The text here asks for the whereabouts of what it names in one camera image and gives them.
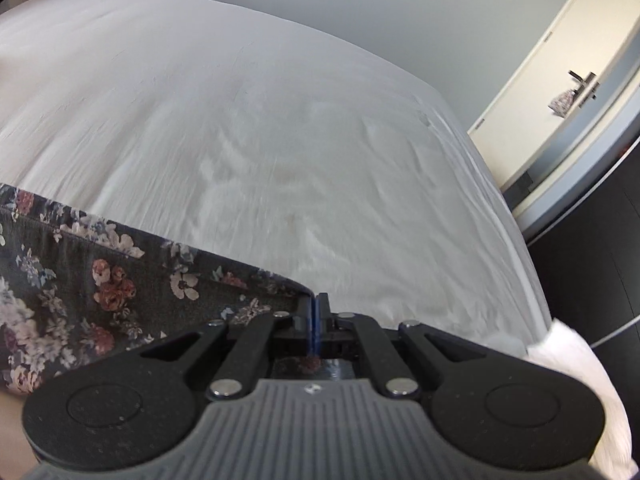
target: floral fabric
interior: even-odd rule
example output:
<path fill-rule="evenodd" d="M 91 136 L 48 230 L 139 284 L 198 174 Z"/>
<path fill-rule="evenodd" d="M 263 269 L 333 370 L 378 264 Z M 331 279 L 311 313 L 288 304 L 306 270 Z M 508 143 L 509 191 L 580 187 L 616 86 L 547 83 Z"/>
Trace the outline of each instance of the floral fabric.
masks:
<path fill-rule="evenodd" d="M 555 97 L 549 103 L 549 108 L 551 108 L 557 116 L 565 118 L 571 106 L 574 104 L 574 100 L 575 90 L 567 90 L 562 92 L 558 97 Z"/>
<path fill-rule="evenodd" d="M 206 320 L 292 312 L 301 294 L 271 272 L 0 184 L 0 371 L 12 392 Z"/>

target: bed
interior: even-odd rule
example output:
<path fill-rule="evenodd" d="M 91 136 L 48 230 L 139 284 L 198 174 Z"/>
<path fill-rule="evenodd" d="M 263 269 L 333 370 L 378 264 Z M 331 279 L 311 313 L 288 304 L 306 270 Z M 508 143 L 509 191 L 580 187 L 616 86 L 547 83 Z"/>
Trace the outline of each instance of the bed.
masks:
<path fill-rule="evenodd" d="M 523 355 L 550 314 L 442 97 L 328 34 L 210 0 L 0 16 L 0 182 Z"/>

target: wrinkled sheet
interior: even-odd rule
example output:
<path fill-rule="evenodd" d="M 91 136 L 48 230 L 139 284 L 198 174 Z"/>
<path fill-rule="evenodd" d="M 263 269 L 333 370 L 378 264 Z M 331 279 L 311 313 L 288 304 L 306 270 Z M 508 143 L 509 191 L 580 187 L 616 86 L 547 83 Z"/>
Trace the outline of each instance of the wrinkled sheet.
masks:
<path fill-rule="evenodd" d="M 413 318 L 524 354 L 550 323 L 438 92 L 241 7 L 31 0 L 2 14 L 0 181 L 278 272 L 389 328 Z"/>

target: white towel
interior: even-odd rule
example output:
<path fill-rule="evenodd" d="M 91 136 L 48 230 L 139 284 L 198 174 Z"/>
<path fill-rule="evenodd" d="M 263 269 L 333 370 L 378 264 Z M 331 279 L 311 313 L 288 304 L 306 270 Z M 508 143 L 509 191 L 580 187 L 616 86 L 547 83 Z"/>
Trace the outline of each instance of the white towel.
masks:
<path fill-rule="evenodd" d="M 578 379 L 597 394 L 604 406 L 606 423 L 589 463 L 610 480 L 633 477 L 638 466 L 631 458 L 631 428 L 625 407 L 587 342 L 556 319 L 546 337 L 529 347 L 526 359 Z"/>

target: screw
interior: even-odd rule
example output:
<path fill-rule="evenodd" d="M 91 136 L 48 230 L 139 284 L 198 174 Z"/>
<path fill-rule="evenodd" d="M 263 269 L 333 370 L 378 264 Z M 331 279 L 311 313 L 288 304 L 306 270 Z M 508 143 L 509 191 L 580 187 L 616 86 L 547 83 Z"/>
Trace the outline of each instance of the screw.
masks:
<path fill-rule="evenodd" d="M 408 377 L 396 377 L 387 382 L 385 386 L 395 396 L 411 395 L 418 389 L 418 383 Z"/>
<path fill-rule="evenodd" d="M 230 397 L 242 390 L 242 383 L 235 379 L 218 379 L 209 385 L 209 390 L 216 397 Z"/>
<path fill-rule="evenodd" d="M 307 384 L 305 386 L 305 391 L 309 395 L 315 395 L 322 391 L 322 386 L 320 386 L 320 384 L 315 384 L 315 383 Z"/>

